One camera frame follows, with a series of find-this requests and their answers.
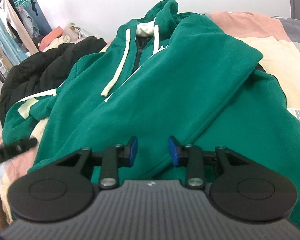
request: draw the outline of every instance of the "black jacket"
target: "black jacket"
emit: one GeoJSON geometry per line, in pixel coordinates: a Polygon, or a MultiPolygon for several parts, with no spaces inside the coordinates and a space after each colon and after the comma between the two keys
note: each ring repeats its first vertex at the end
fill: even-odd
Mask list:
{"type": "Polygon", "coordinates": [[[100,52],[103,39],[88,37],[77,44],[64,43],[46,52],[37,52],[8,73],[0,95],[0,121],[3,127],[10,107],[24,97],[57,88],[83,56],[100,52]]]}

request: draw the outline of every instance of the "zipper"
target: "zipper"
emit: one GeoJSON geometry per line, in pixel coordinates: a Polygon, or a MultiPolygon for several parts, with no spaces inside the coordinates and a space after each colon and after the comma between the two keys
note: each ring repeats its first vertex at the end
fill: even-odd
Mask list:
{"type": "Polygon", "coordinates": [[[136,45],[137,45],[137,54],[136,54],[136,60],[134,61],[132,73],[135,73],[135,71],[139,68],[140,59],[142,50],[144,47],[148,44],[148,42],[151,40],[151,37],[136,37],[136,45]]]}

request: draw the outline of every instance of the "green hoodie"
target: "green hoodie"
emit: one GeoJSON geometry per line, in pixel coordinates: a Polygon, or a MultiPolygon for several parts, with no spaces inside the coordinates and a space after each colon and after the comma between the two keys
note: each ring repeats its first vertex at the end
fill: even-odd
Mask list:
{"type": "MultiPolygon", "coordinates": [[[[255,70],[259,51],[205,15],[177,11],[175,0],[159,2],[122,25],[105,53],[81,58],[61,87],[13,105],[4,143],[28,137],[49,117],[34,170],[81,147],[100,151],[136,135],[137,158],[119,169],[121,182],[183,180],[185,169],[171,165],[170,135],[208,151],[224,145],[295,183],[291,219],[300,226],[300,123],[276,78],[255,70]],[[132,74],[137,34],[151,40],[132,74]]],[[[93,182],[98,175],[96,167],[93,182]]]]}

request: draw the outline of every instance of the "drawstring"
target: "drawstring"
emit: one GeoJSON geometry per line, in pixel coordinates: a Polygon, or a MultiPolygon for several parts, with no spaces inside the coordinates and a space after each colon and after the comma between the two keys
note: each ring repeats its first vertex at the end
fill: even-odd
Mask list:
{"type": "Polygon", "coordinates": [[[106,85],[104,90],[101,92],[101,96],[107,97],[110,89],[114,86],[114,84],[118,81],[120,73],[122,71],[124,62],[126,61],[128,51],[129,51],[129,43],[130,43],[130,29],[127,29],[126,31],[126,48],[124,49],[123,57],[121,59],[121,62],[117,68],[117,70],[114,73],[114,76],[112,80],[106,85]]]}
{"type": "Polygon", "coordinates": [[[153,44],[153,54],[156,54],[159,50],[159,26],[154,26],[154,44],[153,44]]]}

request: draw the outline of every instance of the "curtain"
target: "curtain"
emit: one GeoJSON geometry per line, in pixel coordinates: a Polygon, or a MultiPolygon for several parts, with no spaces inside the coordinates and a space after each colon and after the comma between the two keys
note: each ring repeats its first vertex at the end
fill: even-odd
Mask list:
{"type": "Polygon", "coordinates": [[[13,66],[18,65],[27,58],[26,54],[20,49],[18,44],[9,35],[3,22],[0,19],[0,46],[13,66]]]}
{"type": "Polygon", "coordinates": [[[40,6],[38,5],[37,0],[34,0],[34,2],[35,2],[35,8],[38,11],[38,16],[32,10],[31,4],[24,6],[24,8],[28,12],[28,14],[32,17],[33,21],[37,24],[40,34],[42,36],[46,36],[47,34],[49,34],[52,31],[52,29],[51,29],[46,17],[44,16],[40,6]]]}

